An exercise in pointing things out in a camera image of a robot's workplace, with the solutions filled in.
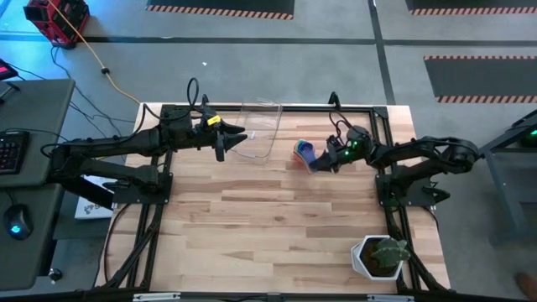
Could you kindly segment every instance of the succulent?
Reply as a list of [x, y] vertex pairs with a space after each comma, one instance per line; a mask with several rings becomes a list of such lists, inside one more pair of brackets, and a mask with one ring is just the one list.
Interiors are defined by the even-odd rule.
[[397, 241], [393, 238], [383, 239], [377, 243], [375, 252], [371, 255], [378, 261], [380, 268], [392, 268], [399, 264], [400, 261], [410, 259], [410, 253], [406, 250], [407, 242], [405, 240]]

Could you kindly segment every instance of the orange and black striped mat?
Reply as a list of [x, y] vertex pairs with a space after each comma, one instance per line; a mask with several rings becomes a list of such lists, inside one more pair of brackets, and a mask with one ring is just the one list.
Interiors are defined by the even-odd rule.
[[537, 13], [535, 0], [406, 0], [413, 15]]
[[535, 55], [427, 55], [441, 103], [537, 103]]
[[149, 0], [151, 12], [291, 20], [295, 0]]

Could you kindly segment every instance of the keyboard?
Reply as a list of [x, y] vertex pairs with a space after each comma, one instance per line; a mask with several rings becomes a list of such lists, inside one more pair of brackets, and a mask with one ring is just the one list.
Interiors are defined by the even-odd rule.
[[29, 133], [26, 131], [0, 133], [0, 175], [18, 174], [28, 139]]

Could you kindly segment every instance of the wooden table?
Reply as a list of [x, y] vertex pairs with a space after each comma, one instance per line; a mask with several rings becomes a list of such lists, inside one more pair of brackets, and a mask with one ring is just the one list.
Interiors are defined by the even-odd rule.
[[[161, 105], [149, 104], [157, 113]], [[409, 107], [388, 106], [388, 113], [395, 142], [415, 137]], [[238, 113], [221, 116], [234, 123]], [[369, 128], [367, 114], [345, 116]], [[156, 124], [149, 116], [143, 126]], [[164, 208], [151, 290], [395, 293], [395, 282], [369, 281], [351, 267], [352, 246], [366, 235], [387, 234], [376, 200], [376, 170], [358, 161], [341, 167], [339, 174], [307, 174], [291, 160], [298, 139], [322, 152], [334, 132], [327, 113], [284, 112], [265, 165], [251, 164], [233, 152], [218, 163], [210, 148], [175, 154], [172, 196]], [[149, 161], [129, 155], [127, 165]], [[107, 255], [111, 274], [133, 248], [140, 208], [127, 209], [112, 234]], [[415, 251], [449, 287], [430, 213], [411, 207], [408, 217]], [[102, 283], [100, 272], [96, 284]]]

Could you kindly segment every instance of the transparent bin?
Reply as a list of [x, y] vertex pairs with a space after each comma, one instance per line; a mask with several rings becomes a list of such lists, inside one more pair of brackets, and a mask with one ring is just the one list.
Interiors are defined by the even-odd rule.
[[238, 158], [255, 164], [266, 164], [278, 132], [283, 107], [277, 102], [252, 97], [242, 103], [235, 123], [244, 127], [248, 138], [232, 148]]

